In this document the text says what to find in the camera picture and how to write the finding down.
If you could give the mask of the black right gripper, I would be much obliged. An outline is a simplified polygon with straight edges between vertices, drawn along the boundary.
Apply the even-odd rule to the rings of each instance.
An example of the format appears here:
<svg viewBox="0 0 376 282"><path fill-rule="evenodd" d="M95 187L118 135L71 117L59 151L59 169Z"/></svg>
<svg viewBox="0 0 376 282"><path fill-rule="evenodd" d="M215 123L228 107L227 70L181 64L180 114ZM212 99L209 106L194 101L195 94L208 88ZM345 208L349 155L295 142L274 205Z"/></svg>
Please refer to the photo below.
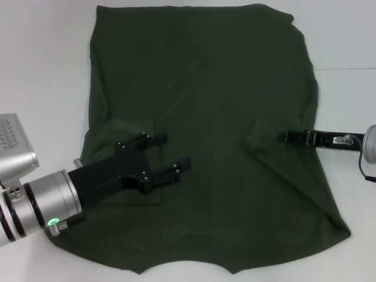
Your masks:
<svg viewBox="0 0 376 282"><path fill-rule="evenodd" d="M360 141L357 142L353 137L344 140L346 135L354 135ZM283 143L298 143L313 147L323 147L326 149L358 152L361 149L364 136L364 133L323 132L318 130L283 131L278 133L277 141Z"/></svg>

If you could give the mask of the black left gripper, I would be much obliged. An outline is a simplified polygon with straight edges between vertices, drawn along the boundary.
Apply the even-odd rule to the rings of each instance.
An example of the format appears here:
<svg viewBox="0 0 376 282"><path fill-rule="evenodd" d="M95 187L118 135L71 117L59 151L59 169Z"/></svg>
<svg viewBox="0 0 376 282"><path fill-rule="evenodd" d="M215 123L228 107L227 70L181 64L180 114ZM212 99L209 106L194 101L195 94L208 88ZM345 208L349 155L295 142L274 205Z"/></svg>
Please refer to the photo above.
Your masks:
<svg viewBox="0 0 376 282"><path fill-rule="evenodd" d="M93 206L126 189L149 194L156 189L180 183L182 173L192 168L190 157L184 157L165 169L152 172L142 153L148 148L165 143L166 133L151 135L141 132L129 140L129 145L116 145L113 155L69 172L81 207Z"/></svg>

